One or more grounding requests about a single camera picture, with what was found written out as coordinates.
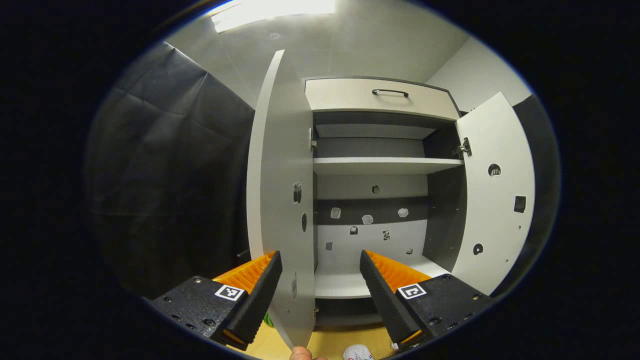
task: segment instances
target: drawer handle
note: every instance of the drawer handle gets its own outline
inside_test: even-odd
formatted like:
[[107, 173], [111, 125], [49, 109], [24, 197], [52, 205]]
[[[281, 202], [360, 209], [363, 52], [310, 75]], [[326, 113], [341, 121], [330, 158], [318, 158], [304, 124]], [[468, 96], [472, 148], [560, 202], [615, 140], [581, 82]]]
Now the drawer handle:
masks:
[[373, 89], [373, 90], [371, 90], [371, 93], [374, 94], [374, 95], [377, 95], [379, 91], [397, 92], [397, 93], [403, 94], [404, 97], [409, 97], [409, 93], [408, 92], [404, 92], [404, 91], [400, 91], [400, 90]]

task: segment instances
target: drawer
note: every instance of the drawer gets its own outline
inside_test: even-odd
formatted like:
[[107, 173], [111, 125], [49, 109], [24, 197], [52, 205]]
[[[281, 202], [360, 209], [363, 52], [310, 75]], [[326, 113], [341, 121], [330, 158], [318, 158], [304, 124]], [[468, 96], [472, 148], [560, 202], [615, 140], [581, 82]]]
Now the drawer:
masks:
[[[408, 97], [397, 92], [406, 92]], [[443, 90], [400, 81], [358, 78], [309, 79], [305, 94], [313, 111], [381, 111], [458, 120], [458, 111]]]

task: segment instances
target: door hinge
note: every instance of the door hinge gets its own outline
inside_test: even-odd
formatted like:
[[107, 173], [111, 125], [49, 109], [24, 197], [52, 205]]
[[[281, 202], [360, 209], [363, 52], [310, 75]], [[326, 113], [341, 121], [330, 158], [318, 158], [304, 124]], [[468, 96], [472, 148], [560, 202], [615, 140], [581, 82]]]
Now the door hinge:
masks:
[[309, 128], [309, 151], [313, 151], [314, 147], [318, 146], [318, 141], [314, 140], [314, 129], [313, 127]]
[[458, 146], [455, 150], [453, 150], [452, 154], [458, 155], [462, 159], [463, 152], [466, 152], [467, 156], [471, 156], [471, 144], [469, 144], [469, 138], [464, 138], [462, 145]]

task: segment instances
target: hand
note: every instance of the hand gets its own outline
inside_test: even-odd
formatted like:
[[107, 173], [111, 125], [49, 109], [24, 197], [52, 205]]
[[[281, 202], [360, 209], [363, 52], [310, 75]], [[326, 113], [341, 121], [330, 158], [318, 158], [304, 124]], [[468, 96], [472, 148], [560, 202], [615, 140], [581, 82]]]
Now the hand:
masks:
[[294, 347], [291, 350], [291, 357], [289, 360], [326, 360], [326, 357], [317, 357], [313, 359], [311, 351], [305, 347]]

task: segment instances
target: green object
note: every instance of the green object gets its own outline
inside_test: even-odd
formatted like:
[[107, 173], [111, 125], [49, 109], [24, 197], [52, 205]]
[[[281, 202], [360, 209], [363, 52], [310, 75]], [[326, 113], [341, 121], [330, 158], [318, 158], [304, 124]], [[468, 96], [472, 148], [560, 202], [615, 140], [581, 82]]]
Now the green object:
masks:
[[273, 326], [273, 323], [271, 322], [271, 318], [269, 317], [269, 313], [265, 313], [264, 314], [264, 323], [267, 324], [270, 327], [275, 327], [275, 326]]

